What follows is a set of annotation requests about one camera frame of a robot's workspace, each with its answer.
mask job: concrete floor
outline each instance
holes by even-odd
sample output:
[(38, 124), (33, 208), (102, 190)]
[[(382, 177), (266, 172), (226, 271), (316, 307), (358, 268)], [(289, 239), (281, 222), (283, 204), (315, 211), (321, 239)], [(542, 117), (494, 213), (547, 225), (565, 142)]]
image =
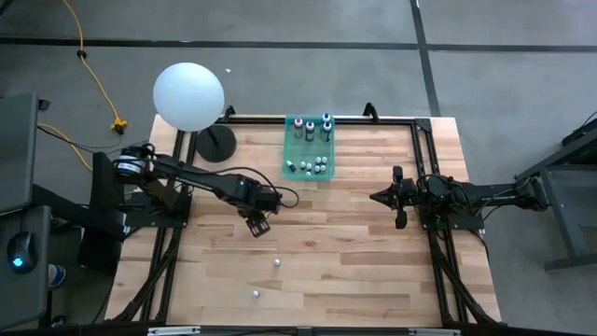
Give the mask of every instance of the concrete floor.
[[(417, 41), (408, 0), (71, 0), (88, 38)], [(597, 45), (597, 2), (420, 0), (428, 43)], [(0, 35), (76, 36), (61, 1), (20, 0)], [(122, 143), (149, 136), (151, 88), (171, 63), (214, 71), (238, 113), (429, 116), (418, 51), (338, 49), (88, 48), (88, 61), (122, 117)], [(113, 116), (75, 47), (0, 46), (0, 95), (37, 91), (52, 102), (40, 119), (88, 145), (117, 142)], [(430, 52), (441, 115), (456, 117), (470, 179), (505, 183), (553, 152), (597, 109), (593, 53)], [(90, 174), (71, 149), (40, 134), (35, 182), (79, 203)], [(513, 326), (594, 333), (597, 268), (547, 274), (565, 249), (550, 212), (500, 209), (487, 221), (497, 298)], [(57, 309), (91, 320), (109, 280), (69, 289)]]

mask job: transparent green tray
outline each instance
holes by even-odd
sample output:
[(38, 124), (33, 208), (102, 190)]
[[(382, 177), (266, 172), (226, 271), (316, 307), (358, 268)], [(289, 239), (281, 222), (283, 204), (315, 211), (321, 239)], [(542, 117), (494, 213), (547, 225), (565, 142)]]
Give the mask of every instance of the transparent green tray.
[[(332, 132), (329, 135), (329, 141), (323, 141), (321, 138), (321, 130), (323, 121), (322, 116), (286, 116), (285, 121), (285, 140), (284, 140), (284, 160), (282, 161), (282, 175), (286, 180), (292, 181), (329, 181), (334, 176), (335, 158), (334, 158), (334, 142), (336, 137), (336, 124), (332, 118)], [(297, 138), (295, 136), (295, 119), (302, 118), (303, 123), (312, 121), (315, 124), (315, 137), (313, 141), (305, 140), (305, 126), (302, 128), (302, 136)], [(316, 174), (311, 170), (311, 175), (305, 175), (307, 170), (300, 169), (300, 163), (305, 161), (315, 167), (316, 157), (327, 157), (326, 171), (323, 174)], [(286, 161), (291, 161), (296, 167), (297, 171), (292, 172), (286, 165)]]

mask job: wooden table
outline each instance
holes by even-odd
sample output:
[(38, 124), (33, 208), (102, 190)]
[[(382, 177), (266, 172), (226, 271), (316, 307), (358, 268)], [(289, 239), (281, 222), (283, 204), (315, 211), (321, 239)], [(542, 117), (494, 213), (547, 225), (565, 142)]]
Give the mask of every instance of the wooden table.
[[(432, 125), (441, 173), (467, 180), (455, 120), (432, 119)], [(429, 245), (417, 216), (408, 209), (409, 225), (397, 231), (396, 213), (368, 198), (391, 184), (394, 165), (404, 168), (405, 177), (417, 175), (409, 128), (338, 126), (336, 175), (329, 183), (282, 180), (281, 126), (231, 128), (238, 140), (232, 158), (209, 163), (197, 155), (194, 165), (208, 170), (257, 168), (274, 184), (295, 189), (300, 205), (270, 216), (271, 231), (256, 239), (234, 207), (196, 190), (178, 253), (168, 324), (441, 324)], [(172, 154), (175, 134), (156, 117), (150, 142), (158, 152)], [(422, 146), (428, 159), (424, 141)], [(184, 149), (181, 158), (185, 157)], [(289, 203), (292, 195), (285, 193), (284, 199)], [(141, 229), (125, 242), (106, 318), (122, 311), (146, 280), (155, 235), (155, 229)], [(482, 244), (468, 231), (455, 231), (454, 242), (463, 281), (487, 313), (499, 320)], [(282, 261), (280, 267), (273, 266), (275, 259)], [(161, 293), (161, 283), (157, 289)], [(452, 288), (446, 289), (456, 315)], [(253, 290), (260, 292), (258, 299)], [(154, 313), (159, 298), (159, 294), (154, 298)]]

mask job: white ball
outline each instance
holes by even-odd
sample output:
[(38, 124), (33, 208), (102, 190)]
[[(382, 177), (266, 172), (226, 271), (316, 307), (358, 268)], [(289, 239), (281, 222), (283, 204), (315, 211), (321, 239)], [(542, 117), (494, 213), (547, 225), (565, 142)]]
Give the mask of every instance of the white ball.
[(181, 131), (211, 126), (224, 109), (224, 89), (217, 77), (195, 63), (170, 65), (156, 79), (153, 104), (170, 125)]

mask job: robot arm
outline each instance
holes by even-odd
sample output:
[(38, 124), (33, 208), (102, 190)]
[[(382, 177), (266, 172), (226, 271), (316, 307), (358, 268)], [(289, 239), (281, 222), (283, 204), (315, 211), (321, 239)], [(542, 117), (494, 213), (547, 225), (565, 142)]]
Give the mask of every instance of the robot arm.
[(138, 186), (152, 199), (160, 214), (176, 215), (179, 192), (164, 186), (160, 179), (171, 178), (185, 185), (212, 192), (219, 200), (236, 206), (251, 233), (258, 237), (270, 230), (265, 213), (277, 214), (282, 194), (270, 185), (240, 174), (217, 174), (167, 155), (155, 155), (150, 144), (127, 147), (114, 161), (118, 180)]
[(435, 222), (463, 222), (463, 229), (482, 225), (480, 211), (486, 206), (516, 205), (522, 209), (543, 211), (548, 199), (541, 182), (530, 178), (521, 183), (476, 186), (458, 182), (444, 175), (426, 175), (416, 182), (404, 178), (402, 168), (394, 167), (390, 188), (369, 198), (397, 210), (396, 228), (407, 225), (405, 206), (414, 206), (422, 217)]

